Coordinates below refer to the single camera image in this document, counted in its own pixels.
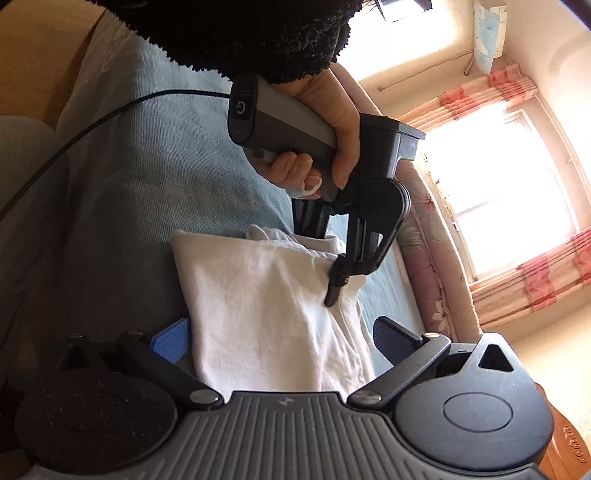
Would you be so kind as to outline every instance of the folded white fabric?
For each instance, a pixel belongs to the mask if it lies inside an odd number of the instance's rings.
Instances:
[[[339,301],[324,306],[343,243],[257,226],[246,237],[171,238],[200,380],[226,399],[235,390],[338,391],[346,399],[373,380],[358,301],[365,278],[351,277]]]

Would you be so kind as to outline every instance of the circular cap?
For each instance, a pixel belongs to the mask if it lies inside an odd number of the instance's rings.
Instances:
[[[174,401],[144,380],[89,369],[58,372],[30,392],[15,431],[36,463],[108,473],[147,457],[173,431]]]
[[[462,393],[445,402],[443,414],[451,424],[468,432],[494,432],[511,421],[513,409],[502,398],[488,393]]]
[[[501,472],[540,461],[553,420],[533,382],[476,368],[403,393],[393,418],[399,433],[429,459],[463,471]]]
[[[220,396],[213,390],[204,388],[202,390],[195,390],[191,392],[189,398],[193,403],[198,403],[200,405],[211,405],[217,402],[220,399]]]
[[[382,395],[371,390],[358,390],[352,393],[349,399],[357,405],[369,406],[381,402]]]

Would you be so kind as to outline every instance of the triangular hole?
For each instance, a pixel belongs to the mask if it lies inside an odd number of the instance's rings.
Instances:
[[[484,355],[482,355],[478,366],[480,368],[499,370],[501,372],[513,371],[513,367],[509,363],[509,360],[507,360],[503,350],[501,350],[501,347],[498,345],[489,345],[486,347],[486,351],[484,352]]]

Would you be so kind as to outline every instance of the curtain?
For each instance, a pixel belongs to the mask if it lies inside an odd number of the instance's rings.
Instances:
[[[518,105],[531,99],[537,91],[535,83],[523,76],[519,65],[514,63],[448,90],[405,113],[399,120],[428,132],[489,105],[502,104],[504,108]]]
[[[591,285],[591,227],[565,243],[470,289],[480,323],[501,325]]]

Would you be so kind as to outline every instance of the power button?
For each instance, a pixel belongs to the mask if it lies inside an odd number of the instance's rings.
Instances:
[[[252,96],[236,95],[232,98],[230,106],[232,118],[238,120],[247,120],[251,116]]]

